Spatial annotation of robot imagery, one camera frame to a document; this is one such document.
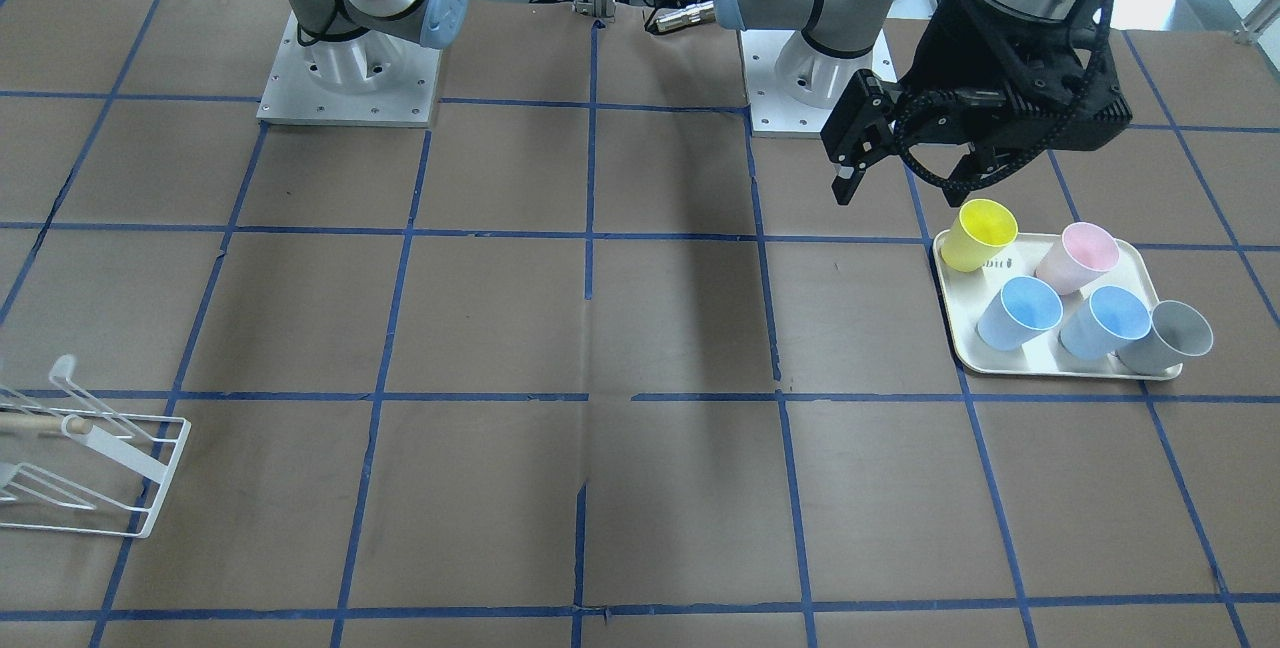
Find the yellow cup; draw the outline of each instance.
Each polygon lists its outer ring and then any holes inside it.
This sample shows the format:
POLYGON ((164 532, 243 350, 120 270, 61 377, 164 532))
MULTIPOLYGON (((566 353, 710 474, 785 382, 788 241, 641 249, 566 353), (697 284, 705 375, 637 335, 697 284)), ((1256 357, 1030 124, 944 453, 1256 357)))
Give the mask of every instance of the yellow cup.
POLYGON ((1018 238, 1018 220, 1009 209, 987 198, 966 201, 942 241, 942 263, 961 273, 972 273, 1014 238, 1018 238))

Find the cable connector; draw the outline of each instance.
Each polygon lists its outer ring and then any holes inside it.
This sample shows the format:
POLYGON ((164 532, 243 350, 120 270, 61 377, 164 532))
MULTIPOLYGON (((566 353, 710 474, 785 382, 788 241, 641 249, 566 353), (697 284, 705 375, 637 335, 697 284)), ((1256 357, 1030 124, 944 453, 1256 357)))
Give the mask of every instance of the cable connector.
POLYGON ((654 33, 654 36, 666 36, 667 33, 675 33, 676 29, 692 28, 694 26, 714 22, 716 4, 714 1, 707 1, 692 4, 690 6, 682 6, 680 10, 672 10, 666 15, 659 15, 657 20, 649 24, 648 29, 650 33, 654 33))

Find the equipment in background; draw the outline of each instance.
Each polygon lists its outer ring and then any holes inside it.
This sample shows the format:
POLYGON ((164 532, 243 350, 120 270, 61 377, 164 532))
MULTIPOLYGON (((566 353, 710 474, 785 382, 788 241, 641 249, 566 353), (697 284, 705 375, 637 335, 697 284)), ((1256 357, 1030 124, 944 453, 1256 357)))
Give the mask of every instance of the equipment in background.
POLYGON ((892 1, 714 0, 717 22, 744 32, 755 133, 812 137, 855 70, 892 78, 881 37, 892 1))
POLYGON ((1046 149, 1105 146, 1133 120, 1108 44, 1111 5, 942 0, 901 83, 856 70, 823 127, 837 202, 847 205, 867 168, 891 155, 959 206, 1046 149), (911 155, 916 143, 970 147, 942 178, 911 155))
POLYGON ((259 108, 268 123, 429 126, 467 0, 289 0, 259 108))

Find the blue cup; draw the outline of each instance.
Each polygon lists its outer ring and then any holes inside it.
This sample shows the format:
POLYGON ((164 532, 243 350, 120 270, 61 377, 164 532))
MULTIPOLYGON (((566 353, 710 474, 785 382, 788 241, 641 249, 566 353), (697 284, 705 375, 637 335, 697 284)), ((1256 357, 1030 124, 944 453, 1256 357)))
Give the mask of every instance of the blue cup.
POLYGON ((1117 286, 1103 286, 1089 295, 1062 325, 1062 347, 1073 356, 1092 361, 1147 336, 1151 311, 1142 298, 1117 286))
POLYGON ((1010 278, 978 319, 978 336, 997 351, 1012 351, 1062 320, 1062 298, 1029 275, 1010 278))

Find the pink cup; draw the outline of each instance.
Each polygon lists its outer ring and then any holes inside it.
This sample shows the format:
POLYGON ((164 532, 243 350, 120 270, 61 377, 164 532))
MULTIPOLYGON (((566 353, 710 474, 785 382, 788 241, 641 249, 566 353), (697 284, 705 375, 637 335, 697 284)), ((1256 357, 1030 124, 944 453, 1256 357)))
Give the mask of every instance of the pink cup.
POLYGON ((1110 233, 1092 223, 1073 223, 1036 266, 1036 278, 1059 296, 1079 291, 1120 263, 1120 247, 1110 233))

